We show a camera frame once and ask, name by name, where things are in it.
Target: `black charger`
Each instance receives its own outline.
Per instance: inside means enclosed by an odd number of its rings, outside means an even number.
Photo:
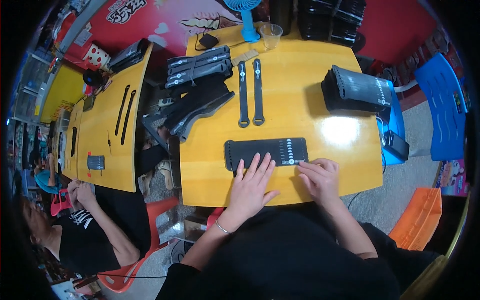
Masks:
[[[218,44],[218,39],[214,36],[209,35],[208,33],[205,33],[198,42],[206,49],[211,49],[215,47],[216,44]]]

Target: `sandal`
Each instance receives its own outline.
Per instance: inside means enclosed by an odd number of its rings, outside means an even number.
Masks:
[[[170,160],[165,159],[160,162],[158,165],[158,170],[162,175],[165,177],[165,187],[167,190],[173,190],[173,178],[172,178],[172,170],[170,167]]]
[[[147,197],[150,195],[150,181],[152,180],[152,177],[153,177],[152,170],[148,171],[147,173],[143,174],[140,177],[144,183],[144,192],[143,192],[144,197]]]

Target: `black thermos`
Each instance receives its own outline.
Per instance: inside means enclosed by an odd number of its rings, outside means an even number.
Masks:
[[[269,0],[270,23],[280,26],[283,36],[290,33],[293,18],[293,0]]]

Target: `foot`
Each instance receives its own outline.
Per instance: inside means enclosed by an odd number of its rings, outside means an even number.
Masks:
[[[170,131],[168,131],[168,129],[165,126],[157,127],[156,132],[164,141],[168,141],[168,139],[172,136],[170,134]]]
[[[146,149],[149,149],[149,148],[151,148],[151,147],[152,147],[152,141],[147,140],[147,141],[145,142],[145,145],[144,145],[144,147],[142,148],[142,150],[146,150]]]

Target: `yellow wooden table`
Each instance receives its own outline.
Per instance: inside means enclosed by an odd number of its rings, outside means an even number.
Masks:
[[[242,26],[218,29],[221,45],[241,42]],[[256,49],[262,63],[263,113],[265,123],[238,126],[240,116],[239,75],[225,80],[233,97],[218,112],[195,122],[180,145],[183,203],[197,206],[227,206],[232,172],[225,168],[224,143],[304,137],[310,160],[326,157],[340,165],[340,195],[382,185],[382,159],[375,116],[331,116],[325,108],[320,83],[332,65],[360,72],[350,48],[299,40],[296,29],[282,37],[277,48],[266,51],[263,40],[231,48],[231,57]],[[189,39],[186,55],[197,55],[196,37]],[[248,115],[254,116],[253,60],[246,62]],[[277,167],[267,190],[281,194],[269,205],[310,201],[295,166]]]
[[[65,166],[62,174],[70,179],[76,178],[77,173],[77,157],[78,157],[78,132],[80,129],[80,121],[82,120],[84,101],[80,100],[70,113],[70,122],[68,129],[64,133],[67,135],[67,144],[65,146]]]
[[[77,149],[71,157],[72,166],[70,168],[72,171],[68,172],[70,176],[64,172],[67,177],[72,178],[71,176],[74,175],[73,169],[76,168],[75,177],[82,181],[117,190],[136,191],[134,171],[135,128],[140,91],[142,90],[145,70],[152,47],[153,44],[148,47],[141,62],[115,74],[111,78],[111,85],[96,96],[93,108],[81,114],[80,126],[77,128]],[[118,134],[115,135],[117,118],[127,85],[130,85],[130,88],[125,98]],[[125,140],[124,144],[121,144],[124,121],[133,91],[135,91],[135,94],[128,116]],[[79,109],[82,111],[82,108],[83,101],[75,105],[74,110]],[[72,134],[71,130],[72,128],[69,127],[69,137]],[[71,149],[71,145],[70,148],[67,147],[66,156],[70,156],[69,151]],[[105,169],[103,171],[89,170],[87,167],[87,157],[89,155],[104,156]]]

